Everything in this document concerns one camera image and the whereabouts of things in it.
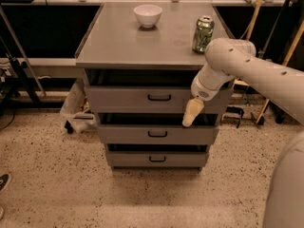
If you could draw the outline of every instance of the speckled floor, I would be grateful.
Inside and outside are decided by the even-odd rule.
[[[257,106],[244,106],[245,118]],[[0,127],[10,120],[0,118]],[[18,110],[0,131],[0,227],[260,227],[276,158],[303,126],[226,119],[197,169],[107,166],[96,132],[68,135],[54,110]]]

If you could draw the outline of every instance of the drawer handle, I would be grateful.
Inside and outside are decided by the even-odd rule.
[[[150,131],[148,131],[148,136],[151,138],[165,138],[168,136],[168,132],[165,131],[163,135],[153,135]]]
[[[165,162],[166,157],[164,156],[162,160],[152,160],[152,157],[149,156],[149,160],[150,160],[150,162]]]
[[[166,98],[157,98],[148,94],[148,100],[151,102],[169,102],[171,100],[171,95],[168,95]]]

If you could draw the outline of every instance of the shoe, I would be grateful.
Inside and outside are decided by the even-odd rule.
[[[4,215],[4,209],[0,206],[0,219],[3,217]]]
[[[10,184],[11,176],[10,174],[4,174],[0,177],[0,194],[7,189]]]

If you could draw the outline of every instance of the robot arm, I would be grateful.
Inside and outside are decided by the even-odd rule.
[[[190,126],[221,86],[238,77],[304,124],[304,72],[258,59],[249,41],[218,38],[208,45],[207,64],[193,80],[182,124]]]

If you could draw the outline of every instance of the soda can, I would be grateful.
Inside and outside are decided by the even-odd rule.
[[[215,22],[209,15],[202,15],[197,21],[197,27],[193,36],[192,49],[196,53],[204,53],[211,41]]]

